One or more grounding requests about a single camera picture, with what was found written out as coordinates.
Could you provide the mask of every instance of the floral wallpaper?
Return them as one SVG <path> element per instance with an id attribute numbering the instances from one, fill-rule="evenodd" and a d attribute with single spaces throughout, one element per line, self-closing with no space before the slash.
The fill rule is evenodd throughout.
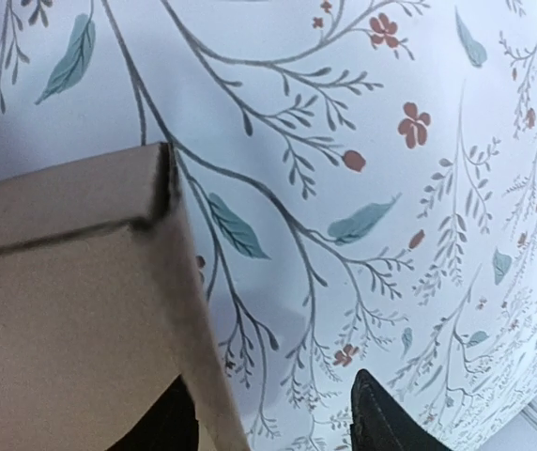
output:
<path id="1" fill-rule="evenodd" d="M 160 140 L 254 450 L 537 394 L 537 0 L 0 0 L 0 179 Z"/>

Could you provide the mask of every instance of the red flower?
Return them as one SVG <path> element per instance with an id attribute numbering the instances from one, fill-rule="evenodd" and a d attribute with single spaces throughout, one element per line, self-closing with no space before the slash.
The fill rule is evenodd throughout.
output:
<path id="1" fill-rule="evenodd" d="M 359 351 L 359 347 L 352 347 L 349 343 L 342 350 L 335 352 L 334 365 L 348 366 L 352 363 L 352 356 Z"/>
<path id="2" fill-rule="evenodd" d="M 528 123 L 528 129 L 532 129 L 535 125 L 535 111 L 533 111 L 533 108 L 528 110 L 525 120 Z"/>
<path id="3" fill-rule="evenodd" d="M 414 249 L 415 247 L 417 247 L 419 244 L 421 244 L 423 238 L 425 238 L 425 231 L 421 229 L 410 240 L 410 243 L 408 244 L 408 249 Z"/>
<path id="4" fill-rule="evenodd" d="M 362 168 L 366 165 L 366 160 L 356 150 L 347 150 L 342 160 L 348 169 L 356 172 L 362 171 Z"/>
<path id="5" fill-rule="evenodd" d="M 327 14 L 330 14 L 331 8 L 333 8 L 333 5 L 329 3 L 327 0 L 325 0 L 323 3 L 321 3 L 321 7 Z"/>
<path id="6" fill-rule="evenodd" d="M 202 256 L 195 256 L 195 263 L 200 270 L 200 279 L 202 279 L 202 283 L 204 283 L 204 274 L 202 273 L 202 269 L 206 266 L 206 261 Z"/>
<path id="7" fill-rule="evenodd" d="M 428 425 L 429 423 L 433 423 L 435 419 L 436 419 L 436 416 L 433 415 L 432 413 L 429 413 L 427 415 L 427 418 L 425 418 L 425 421 L 423 422 L 423 424 Z"/>
<path id="8" fill-rule="evenodd" d="M 408 148 L 414 148 L 417 143 L 423 146 L 427 142 L 427 127 L 431 124 L 431 116 L 427 113 L 419 115 L 417 105 L 412 102 L 405 103 L 404 112 L 408 117 L 400 122 L 398 132 L 407 137 Z"/>
<path id="9" fill-rule="evenodd" d="M 390 19 L 385 14 L 381 13 L 377 17 L 372 17 L 369 22 L 374 34 L 371 35 L 371 42 L 374 46 L 385 42 L 388 47 L 395 49 L 400 41 L 396 36 L 398 31 L 398 24 L 396 22 L 390 22 Z"/>

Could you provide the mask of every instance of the teal leaf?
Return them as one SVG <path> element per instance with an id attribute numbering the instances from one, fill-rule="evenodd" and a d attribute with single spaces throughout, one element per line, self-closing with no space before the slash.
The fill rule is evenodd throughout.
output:
<path id="1" fill-rule="evenodd" d="M 436 372 L 434 373 L 434 375 L 431 377 L 431 379 L 429 381 L 427 381 L 427 383 L 421 388 L 421 390 L 419 390 L 419 393 L 422 393 L 425 390 L 427 390 L 431 386 L 431 384 L 436 381 L 437 377 L 441 373 L 441 370 L 442 370 L 442 365 L 437 367 Z"/>
<path id="2" fill-rule="evenodd" d="M 474 346 L 477 346 L 480 343 L 483 343 L 488 338 L 489 338 L 489 335 L 486 334 L 484 331 L 478 331 L 475 334 L 473 334 L 471 338 L 468 340 L 467 348 L 472 348 Z"/>
<path id="3" fill-rule="evenodd" d="M 494 258 L 492 259 L 492 265 L 494 266 L 494 283 L 500 285 L 504 276 L 511 269 L 513 259 L 510 256 L 501 254 L 498 249 L 494 252 Z"/>
<path id="4" fill-rule="evenodd" d="M 458 15 L 458 10 L 456 11 L 456 31 L 465 48 L 465 52 L 467 52 L 468 60 L 474 67 L 480 68 L 487 61 L 487 51 L 480 42 L 471 36 L 467 26 Z"/>
<path id="5" fill-rule="evenodd" d="M 399 198 L 400 194 L 387 204 L 369 204 L 348 218 L 332 223 L 327 229 L 327 233 L 334 238 L 334 242 L 338 246 L 358 241 L 375 227 Z"/>
<path id="6" fill-rule="evenodd" d="M 80 14 L 74 21 L 69 47 L 62 59 L 55 65 L 52 75 L 41 96 L 35 102 L 39 105 L 53 94 L 59 94 L 79 83 L 93 54 L 96 41 L 96 26 L 86 14 Z"/>
<path id="7" fill-rule="evenodd" d="M 404 346 L 404 353 L 402 354 L 402 358 L 404 359 L 412 346 L 412 329 L 409 327 L 406 327 L 402 333 L 402 345 Z"/>
<path id="8" fill-rule="evenodd" d="M 208 204 L 212 219 L 222 235 L 240 254 L 249 258 L 269 258 L 260 247 L 253 229 L 233 213 L 220 197 L 214 193 L 209 194 Z"/>

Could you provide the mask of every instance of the black object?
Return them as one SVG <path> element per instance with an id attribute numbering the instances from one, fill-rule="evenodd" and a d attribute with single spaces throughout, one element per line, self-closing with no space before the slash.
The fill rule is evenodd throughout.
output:
<path id="1" fill-rule="evenodd" d="M 108 451 L 197 451 L 198 434 L 193 401 L 179 377 Z"/>
<path id="2" fill-rule="evenodd" d="M 365 369 L 352 386 L 352 451 L 450 451 L 421 428 Z"/>

